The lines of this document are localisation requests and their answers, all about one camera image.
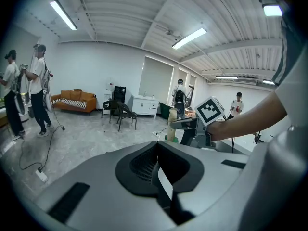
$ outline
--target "ceiling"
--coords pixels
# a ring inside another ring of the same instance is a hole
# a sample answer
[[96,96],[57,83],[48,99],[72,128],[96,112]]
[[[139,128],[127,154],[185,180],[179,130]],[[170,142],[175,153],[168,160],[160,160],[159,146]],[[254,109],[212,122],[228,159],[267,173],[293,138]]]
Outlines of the ceiling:
[[[281,18],[266,17],[259,0],[59,0],[76,31],[50,1],[31,0],[23,10],[60,42],[130,45],[172,59],[211,82],[216,75],[271,79],[281,59]],[[206,34],[178,50],[171,48],[201,27]]]

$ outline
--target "person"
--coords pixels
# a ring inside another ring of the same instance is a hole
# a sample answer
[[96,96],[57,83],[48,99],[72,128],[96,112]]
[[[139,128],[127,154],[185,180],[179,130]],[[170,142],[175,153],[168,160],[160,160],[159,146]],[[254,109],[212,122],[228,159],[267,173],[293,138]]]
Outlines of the person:
[[287,115],[295,127],[308,126],[308,45],[288,13],[282,17],[282,58],[272,81],[278,88],[253,109],[224,122],[210,124],[214,141],[267,129]]
[[238,92],[236,94],[236,100],[233,100],[231,103],[231,107],[230,107],[230,115],[228,116],[228,120],[239,116],[240,113],[243,111],[244,109],[244,103],[241,100],[242,98],[242,93]]
[[45,123],[47,123],[47,128],[52,129],[53,125],[48,117],[48,114],[43,106],[43,89],[42,89],[42,79],[44,77],[46,64],[45,64],[45,51],[46,46],[43,44],[37,45],[35,48],[35,57],[38,61],[34,66],[33,72],[23,70],[27,79],[30,81],[30,91],[31,91],[31,104],[34,113],[34,117],[37,123],[40,125],[41,131],[38,133],[38,137],[48,136],[48,131],[45,128]]
[[16,94],[12,91],[12,83],[17,77],[20,76],[20,71],[15,62],[16,60],[16,51],[10,50],[10,52],[5,56],[5,59],[8,60],[9,65],[5,70],[3,79],[0,78],[0,83],[5,86],[4,88],[4,104],[6,109],[6,115],[8,121],[11,125],[11,128],[14,133],[13,140],[17,140],[20,137],[24,137],[25,130],[21,123],[20,116],[15,103]]
[[174,105],[174,101],[175,101],[175,95],[177,94],[177,92],[179,90],[181,90],[184,93],[184,95],[186,96],[186,87],[183,86],[183,80],[182,79],[179,79],[178,84],[173,88],[173,91],[172,91],[173,105]]

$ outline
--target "hand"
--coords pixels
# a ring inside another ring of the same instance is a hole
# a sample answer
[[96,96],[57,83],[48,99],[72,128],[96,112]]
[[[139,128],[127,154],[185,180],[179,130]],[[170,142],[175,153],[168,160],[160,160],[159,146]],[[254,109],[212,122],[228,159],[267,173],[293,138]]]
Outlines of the hand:
[[224,121],[217,122],[214,121],[207,126],[206,131],[211,134],[212,141],[224,140],[227,136],[223,133]]

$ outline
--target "black pants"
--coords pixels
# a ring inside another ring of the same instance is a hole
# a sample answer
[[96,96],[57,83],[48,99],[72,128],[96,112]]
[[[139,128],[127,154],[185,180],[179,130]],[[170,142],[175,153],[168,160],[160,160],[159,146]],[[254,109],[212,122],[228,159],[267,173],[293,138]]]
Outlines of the black pants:
[[228,116],[228,119],[227,120],[230,120],[230,119],[232,119],[232,118],[234,118],[234,116],[232,116],[231,114]]
[[32,104],[34,117],[37,123],[40,125],[41,130],[45,132],[46,128],[45,128],[44,121],[46,121],[48,125],[51,124],[51,121],[49,119],[47,111],[45,110],[43,106],[43,90],[41,90],[37,94],[31,95],[31,104]]
[[23,125],[21,124],[20,116],[15,104],[15,93],[10,91],[4,97],[4,104],[6,109],[6,115],[8,117],[9,123],[13,130],[15,136],[19,134],[20,131],[24,130]]

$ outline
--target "white t-shirt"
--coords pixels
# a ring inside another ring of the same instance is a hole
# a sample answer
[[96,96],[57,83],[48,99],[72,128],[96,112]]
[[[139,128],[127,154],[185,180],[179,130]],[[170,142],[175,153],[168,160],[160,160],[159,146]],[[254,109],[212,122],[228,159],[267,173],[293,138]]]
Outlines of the white t-shirt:
[[17,67],[16,62],[12,62],[10,65],[8,65],[8,67],[5,70],[4,77],[3,77],[3,80],[8,82],[6,86],[4,87],[4,96],[9,94],[9,92],[11,91],[12,82],[19,75],[20,75],[20,71]]
[[302,49],[292,70],[275,90],[293,126],[308,125],[308,46]]
[[178,90],[181,90],[182,92],[185,93],[185,95],[187,94],[186,93],[186,87],[184,87],[183,85],[179,84],[179,85],[176,85],[174,88],[173,88],[173,91],[172,91],[172,96],[174,96]]
[[231,109],[234,107],[234,109],[231,111],[231,116],[236,117],[238,116],[240,113],[236,111],[236,107],[239,106],[239,109],[241,111],[243,111],[244,109],[244,103],[243,101],[237,101],[237,100],[233,100],[231,103]]
[[33,74],[36,74],[38,77],[35,80],[30,82],[31,94],[37,94],[42,90],[41,80],[44,77],[45,73],[45,59],[39,58],[36,65],[33,69]]

